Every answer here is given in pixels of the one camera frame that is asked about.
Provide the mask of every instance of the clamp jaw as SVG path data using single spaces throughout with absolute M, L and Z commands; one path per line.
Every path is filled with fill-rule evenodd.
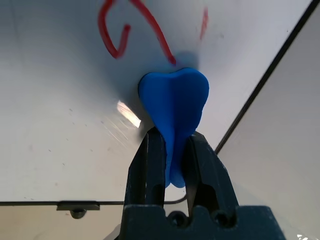
M 195 132 L 185 145 L 182 173 L 189 217 L 166 217 L 166 144 L 154 127 L 130 167 L 119 240 L 285 240 L 267 206 L 239 206 L 227 169 Z

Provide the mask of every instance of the red drawing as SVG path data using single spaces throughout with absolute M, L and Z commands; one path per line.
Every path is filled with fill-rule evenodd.
M 200 40 L 204 37 L 206 30 L 207 30 L 207 25 L 208 25 L 208 8 L 204 8 L 203 12 L 203 19 L 202 19 L 202 26 L 201 26 L 201 33 L 200 33 Z
M 127 47 L 127 42 L 128 42 L 128 37 L 129 37 L 129 32 L 131 30 L 131 26 L 129 24 L 124 25 L 122 34 L 121 34 L 121 39 L 120 39 L 120 45 L 118 50 L 115 48 L 115 46 L 112 43 L 112 40 L 109 36 L 108 30 L 107 30 L 107 25 L 106 25 L 106 16 L 108 14 L 108 11 L 112 7 L 113 4 L 116 3 L 117 0 L 105 0 L 104 4 L 102 5 L 99 15 L 98 15 L 98 27 L 100 31 L 100 35 L 102 37 L 102 40 L 104 42 L 104 45 L 108 52 L 111 54 L 112 57 L 115 59 L 120 58 L 126 50 Z M 163 32 L 161 31 L 161 28 L 159 27 L 156 19 L 150 11 L 147 9 L 147 7 L 141 2 L 141 0 L 129 0 L 139 11 L 140 13 L 144 16 L 144 18 L 147 20 L 147 22 L 150 24 L 152 27 L 153 31 L 155 32 L 158 41 L 160 43 L 160 46 L 167 57 L 168 61 L 175 65 L 176 64 L 176 59 L 172 55 L 169 46 L 167 44 L 167 41 L 165 39 L 165 36 Z

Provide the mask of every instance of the red marker line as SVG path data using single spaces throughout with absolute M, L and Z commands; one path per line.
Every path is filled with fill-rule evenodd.
M 207 30 L 207 25 L 208 25 L 208 8 L 206 7 L 203 12 L 203 19 L 202 19 L 202 26 L 201 26 L 201 33 L 200 33 L 200 40 L 204 37 L 206 30 Z
M 155 32 L 155 34 L 158 38 L 158 41 L 160 43 L 160 46 L 162 47 L 162 51 L 164 52 L 168 61 L 171 64 L 176 65 L 176 63 L 177 63 L 176 59 L 172 55 L 170 48 L 167 44 L 167 41 L 165 39 L 165 36 L 164 36 L 163 32 L 161 31 L 161 28 L 159 27 L 155 17 L 152 16 L 151 12 L 148 10 L 148 8 L 140 0 L 130 0 L 130 2 L 140 11 L 140 13 L 145 17 L 147 22 L 153 28 L 153 31 Z
M 105 3 L 102 5 L 98 15 L 98 27 L 99 27 L 100 35 L 102 37 L 102 40 L 104 42 L 106 49 L 111 54 L 111 56 L 117 59 L 125 53 L 131 26 L 129 24 L 124 25 L 124 28 L 121 34 L 120 45 L 117 50 L 112 43 L 112 40 L 110 38 L 110 35 L 107 30 L 107 26 L 106 26 L 106 16 L 108 14 L 108 11 L 112 7 L 112 5 L 115 4 L 115 2 L 116 0 L 106 0 Z M 171 64 L 175 65 L 176 59 L 172 55 L 170 48 L 167 44 L 167 41 L 165 39 L 165 36 L 161 31 L 161 28 L 159 27 L 154 16 L 150 13 L 147 7 L 140 0 L 130 0 L 130 2 L 140 11 L 140 13 L 144 16 L 144 18 L 150 24 L 150 26 L 152 27 L 153 31 L 155 32 L 158 38 L 158 41 L 160 43 L 163 53 L 167 57 L 168 61 Z
M 125 53 L 131 26 L 129 24 L 124 25 L 122 34 L 121 34 L 120 45 L 117 50 L 112 43 L 112 40 L 109 36 L 107 26 L 106 26 L 107 13 L 112 7 L 112 5 L 115 4 L 115 2 L 116 0 L 106 0 L 104 2 L 98 15 L 98 27 L 99 27 L 100 35 L 102 37 L 102 40 L 104 42 L 106 49 L 108 50 L 108 52 L 111 54 L 112 57 L 117 59 Z

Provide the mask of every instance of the white surface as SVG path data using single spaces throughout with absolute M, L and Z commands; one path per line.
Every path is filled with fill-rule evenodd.
M 0 201 L 123 200 L 128 166 L 150 127 L 137 83 L 152 71 L 194 67 L 208 78 L 198 131 L 215 148 L 309 2 L 145 0 L 174 67 L 126 0 L 107 15 L 116 46 L 124 23 L 132 27 L 120 59 L 98 31 L 101 0 L 0 0 Z M 119 101 L 141 129 L 118 112 Z
M 219 153 L 239 203 L 270 206 L 288 240 L 320 239 L 319 25 L 318 6 Z

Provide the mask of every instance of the gray surface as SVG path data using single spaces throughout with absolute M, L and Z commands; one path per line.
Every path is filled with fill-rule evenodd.
M 242 205 L 269 205 L 288 239 L 320 238 L 320 7 L 222 148 Z

